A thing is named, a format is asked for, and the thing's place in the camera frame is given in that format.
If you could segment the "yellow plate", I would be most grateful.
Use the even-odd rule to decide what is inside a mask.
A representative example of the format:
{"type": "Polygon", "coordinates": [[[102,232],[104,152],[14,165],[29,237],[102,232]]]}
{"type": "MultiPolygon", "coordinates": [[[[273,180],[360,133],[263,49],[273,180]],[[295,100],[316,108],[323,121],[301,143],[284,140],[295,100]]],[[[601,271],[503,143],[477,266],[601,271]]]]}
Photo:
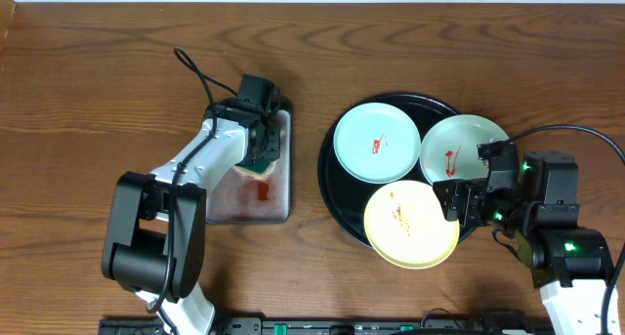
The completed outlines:
{"type": "Polygon", "coordinates": [[[460,237],[460,224],[444,218],[433,187],[417,181],[396,181],[378,188],[365,206],[363,223],[376,253],[409,270],[442,263],[460,237]]]}

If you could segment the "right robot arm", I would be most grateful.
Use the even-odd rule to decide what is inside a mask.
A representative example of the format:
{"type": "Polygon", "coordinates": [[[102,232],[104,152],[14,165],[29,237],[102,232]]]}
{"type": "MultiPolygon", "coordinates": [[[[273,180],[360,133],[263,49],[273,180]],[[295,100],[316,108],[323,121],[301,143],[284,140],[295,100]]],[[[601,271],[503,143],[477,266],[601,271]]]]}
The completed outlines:
{"type": "Polygon", "coordinates": [[[487,159],[482,179],[434,183],[446,220],[516,242],[557,334],[618,334],[615,267],[604,236],[578,224],[578,166],[572,156],[507,145],[487,159]]]}

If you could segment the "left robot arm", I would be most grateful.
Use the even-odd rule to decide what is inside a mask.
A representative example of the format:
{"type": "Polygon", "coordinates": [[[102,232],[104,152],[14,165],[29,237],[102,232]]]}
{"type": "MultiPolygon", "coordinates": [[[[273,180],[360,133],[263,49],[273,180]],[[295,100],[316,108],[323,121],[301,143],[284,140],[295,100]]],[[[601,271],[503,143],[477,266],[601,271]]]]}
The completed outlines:
{"type": "Polygon", "coordinates": [[[292,110],[226,99],[195,137],[148,174],[118,180],[102,270],[144,300],[165,334],[207,334],[199,285],[209,224],[281,224],[291,211],[292,110]]]}

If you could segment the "green yellow sponge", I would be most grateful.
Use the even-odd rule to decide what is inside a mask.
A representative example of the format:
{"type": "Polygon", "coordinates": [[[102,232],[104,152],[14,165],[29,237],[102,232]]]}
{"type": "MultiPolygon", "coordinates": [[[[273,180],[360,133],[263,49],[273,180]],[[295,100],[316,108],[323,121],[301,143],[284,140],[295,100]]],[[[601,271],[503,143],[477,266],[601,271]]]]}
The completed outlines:
{"type": "Polygon", "coordinates": [[[273,161],[257,161],[249,165],[236,165],[235,169],[250,180],[263,181],[273,171],[273,161]]]}

